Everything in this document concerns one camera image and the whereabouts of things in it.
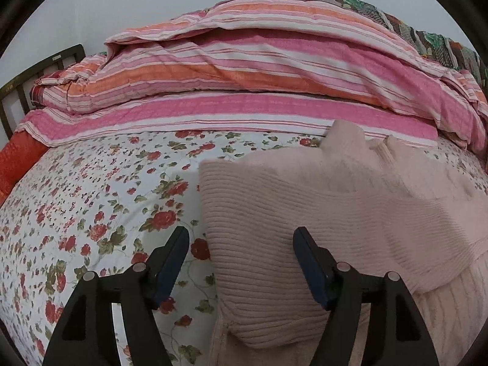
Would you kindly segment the dark wooden headboard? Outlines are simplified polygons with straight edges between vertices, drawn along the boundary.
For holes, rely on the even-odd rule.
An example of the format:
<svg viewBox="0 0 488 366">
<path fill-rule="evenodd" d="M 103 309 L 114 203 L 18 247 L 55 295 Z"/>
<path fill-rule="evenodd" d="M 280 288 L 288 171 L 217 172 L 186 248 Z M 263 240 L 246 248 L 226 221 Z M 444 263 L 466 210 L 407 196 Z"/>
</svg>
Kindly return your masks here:
<svg viewBox="0 0 488 366">
<path fill-rule="evenodd" d="M 63 70 L 85 57 L 82 44 L 76 44 L 33 64 L 1 87 L 1 143 L 13 136 L 19 122 L 30 110 L 36 108 L 30 89 L 38 78 Z"/>
</svg>

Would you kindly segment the floral bed sheet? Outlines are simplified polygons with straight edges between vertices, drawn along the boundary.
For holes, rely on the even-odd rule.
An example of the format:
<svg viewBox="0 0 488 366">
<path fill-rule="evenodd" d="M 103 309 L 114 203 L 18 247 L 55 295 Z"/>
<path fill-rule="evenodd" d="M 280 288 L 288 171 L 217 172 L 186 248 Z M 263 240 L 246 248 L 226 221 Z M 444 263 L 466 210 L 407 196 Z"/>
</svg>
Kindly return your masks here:
<svg viewBox="0 0 488 366">
<path fill-rule="evenodd" d="M 119 273 L 185 223 L 191 251 L 156 321 L 174 364 L 206 364 L 217 297 L 199 221 L 199 163 L 321 143 L 311 135 L 177 131 L 50 149 L 1 208 L 1 319 L 22 358 L 41 364 L 85 272 Z"/>
</svg>

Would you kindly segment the multicolour patterned blanket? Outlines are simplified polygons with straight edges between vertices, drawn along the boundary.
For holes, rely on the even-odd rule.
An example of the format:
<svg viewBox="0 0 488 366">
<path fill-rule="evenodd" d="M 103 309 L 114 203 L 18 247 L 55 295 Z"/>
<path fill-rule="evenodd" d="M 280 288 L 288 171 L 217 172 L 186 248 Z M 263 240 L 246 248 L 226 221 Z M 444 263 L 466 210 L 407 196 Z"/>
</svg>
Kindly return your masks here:
<svg viewBox="0 0 488 366">
<path fill-rule="evenodd" d="M 426 59 L 457 71 L 467 70 L 480 88 L 487 91 L 487 66 L 475 50 L 448 36 L 417 30 L 380 8 L 361 0 L 295 0 L 321 1 L 358 13 L 396 33 Z"/>
</svg>

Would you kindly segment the red pillow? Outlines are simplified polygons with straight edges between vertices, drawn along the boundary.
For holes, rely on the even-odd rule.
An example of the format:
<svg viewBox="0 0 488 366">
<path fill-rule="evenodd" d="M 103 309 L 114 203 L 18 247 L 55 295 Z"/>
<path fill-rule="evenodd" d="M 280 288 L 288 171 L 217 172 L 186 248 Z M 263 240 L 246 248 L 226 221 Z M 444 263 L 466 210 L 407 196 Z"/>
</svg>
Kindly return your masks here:
<svg viewBox="0 0 488 366">
<path fill-rule="evenodd" d="M 48 147 L 34 139 L 28 132 L 20 131 L 1 150 L 0 192 L 3 204 L 15 185 L 47 152 Z"/>
</svg>

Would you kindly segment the pink knit sweater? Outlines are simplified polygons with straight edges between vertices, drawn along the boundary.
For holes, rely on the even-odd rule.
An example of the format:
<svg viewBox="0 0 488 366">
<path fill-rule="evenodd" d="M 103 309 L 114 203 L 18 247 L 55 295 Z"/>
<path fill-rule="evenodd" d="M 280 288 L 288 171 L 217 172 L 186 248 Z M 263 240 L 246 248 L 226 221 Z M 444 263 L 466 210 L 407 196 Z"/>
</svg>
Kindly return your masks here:
<svg viewBox="0 0 488 366">
<path fill-rule="evenodd" d="M 328 314 L 292 247 L 303 226 L 363 274 L 397 272 L 440 364 L 456 365 L 487 318 L 487 196 L 395 137 L 336 121 L 319 147 L 255 151 L 199 167 L 217 283 L 212 365 L 305 365 Z"/>
</svg>

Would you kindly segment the pink striped quilt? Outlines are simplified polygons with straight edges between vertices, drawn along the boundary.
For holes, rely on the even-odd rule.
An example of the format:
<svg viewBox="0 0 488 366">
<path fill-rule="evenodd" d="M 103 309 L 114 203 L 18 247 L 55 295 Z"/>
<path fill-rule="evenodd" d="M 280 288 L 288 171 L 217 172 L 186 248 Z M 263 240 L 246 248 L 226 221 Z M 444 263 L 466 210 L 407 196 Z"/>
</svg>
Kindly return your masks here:
<svg viewBox="0 0 488 366">
<path fill-rule="evenodd" d="M 33 101 L 88 114 L 157 94 L 306 93 L 433 121 L 473 152 L 487 148 L 487 100 L 475 76 L 418 52 L 378 13 L 319 0 L 231 0 L 105 44 L 105 54 L 37 79 Z"/>
</svg>

